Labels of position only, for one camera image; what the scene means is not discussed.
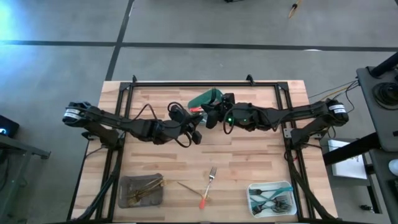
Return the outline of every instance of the table leg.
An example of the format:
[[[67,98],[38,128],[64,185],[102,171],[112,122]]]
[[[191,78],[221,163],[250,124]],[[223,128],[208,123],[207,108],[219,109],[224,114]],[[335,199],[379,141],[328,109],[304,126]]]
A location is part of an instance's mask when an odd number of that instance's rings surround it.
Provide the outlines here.
[[[340,147],[323,155],[325,165],[332,165],[354,156],[361,155],[371,149],[379,149],[380,142],[377,133],[369,134],[344,147]]]

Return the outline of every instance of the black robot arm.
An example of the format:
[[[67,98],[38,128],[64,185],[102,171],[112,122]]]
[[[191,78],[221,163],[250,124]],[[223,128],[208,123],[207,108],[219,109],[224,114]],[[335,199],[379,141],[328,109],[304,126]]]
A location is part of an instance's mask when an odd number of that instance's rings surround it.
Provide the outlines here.
[[[208,114],[206,127],[214,128],[217,122],[223,122],[224,132],[231,133],[237,126],[247,131],[255,129],[268,131],[277,130],[280,123],[315,118],[304,128],[293,129],[287,135],[291,138],[291,148],[302,147],[310,136],[322,133],[331,126],[342,126],[348,121],[345,107],[337,100],[326,100],[311,105],[298,106],[291,109],[277,110],[275,108],[261,108],[251,103],[235,103],[234,94],[226,93],[217,105],[201,106]],[[225,123],[231,126],[226,130]]]
[[[202,120],[201,116],[189,115],[178,103],[169,105],[169,116],[171,120],[166,121],[161,119],[128,119],[91,106],[87,102],[71,102],[62,121],[71,127],[85,128],[91,134],[98,136],[100,141],[110,148],[118,145],[119,133],[115,129],[130,133],[140,141],[153,142],[154,144],[165,144],[171,140],[176,140],[181,146],[184,146],[177,140],[183,134],[188,136],[190,142],[192,140],[195,144],[200,143],[201,134],[196,131],[196,126]]]

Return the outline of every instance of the wooden table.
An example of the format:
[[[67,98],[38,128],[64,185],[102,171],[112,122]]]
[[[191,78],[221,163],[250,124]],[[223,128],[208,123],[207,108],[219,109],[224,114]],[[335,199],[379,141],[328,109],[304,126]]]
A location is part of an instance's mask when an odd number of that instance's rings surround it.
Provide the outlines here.
[[[308,104],[304,82],[288,81],[293,106]],[[114,113],[120,82],[104,82],[98,107]],[[169,119],[167,105],[178,101],[183,106],[194,97],[207,91],[205,87],[135,87],[130,118],[150,103],[159,119]],[[237,102],[251,102],[261,107],[277,107],[275,91],[268,87],[222,87],[223,93],[233,92]],[[141,118],[152,118],[145,110]],[[310,120],[297,122],[305,126]],[[209,191],[212,200],[204,210],[198,208],[200,198],[176,182],[164,187],[164,201],[159,207],[125,208],[116,206],[114,222],[276,222],[296,221],[296,216],[254,218],[248,209],[246,189],[249,184],[287,180],[290,174],[283,155],[285,152],[281,130],[253,131],[235,128],[225,135],[222,125],[214,129],[198,127],[203,138],[200,145],[182,148],[176,142],[162,146],[140,142],[127,135],[124,147],[121,177],[160,173],[165,180],[180,181],[196,190],[203,190],[208,183],[212,166],[217,166],[216,179]],[[179,140],[187,143],[184,136]],[[99,148],[91,142],[88,152]],[[318,148],[303,150],[310,188],[320,203],[336,217],[336,208]],[[85,161],[72,218],[81,215],[98,193],[103,175],[106,150],[92,154]],[[303,192],[302,207],[306,214]],[[104,213],[108,211],[106,198]]]

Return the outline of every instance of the white label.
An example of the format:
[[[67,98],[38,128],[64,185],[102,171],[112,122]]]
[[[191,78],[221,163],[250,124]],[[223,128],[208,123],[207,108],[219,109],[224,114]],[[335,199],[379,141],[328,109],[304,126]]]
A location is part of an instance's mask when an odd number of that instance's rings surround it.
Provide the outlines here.
[[[335,113],[345,113],[346,112],[346,110],[344,110],[344,109],[337,109],[337,110],[335,110]]]
[[[70,118],[75,118],[75,119],[81,119],[81,116],[78,116],[78,115],[76,115],[74,113],[67,113],[66,112],[63,116],[68,116]]]
[[[80,110],[76,110],[76,109],[67,109],[67,113],[80,114]]]
[[[345,109],[345,107],[344,105],[329,106],[329,110],[335,110],[335,109]]]

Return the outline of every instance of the green object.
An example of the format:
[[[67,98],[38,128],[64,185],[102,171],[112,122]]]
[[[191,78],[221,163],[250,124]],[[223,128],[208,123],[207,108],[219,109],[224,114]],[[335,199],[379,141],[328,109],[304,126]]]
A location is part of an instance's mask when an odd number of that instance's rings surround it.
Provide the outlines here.
[[[211,102],[212,105],[216,105],[221,102],[221,97],[223,93],[216,88],[212,88],[195,99],[188,102],[188,109],[191,114],[200,114],[203,116],[202,123],[205,123],[207,120],[207,114],[202,109],[202,104],[209,104],[211,99],[214,98],[214,101]]]

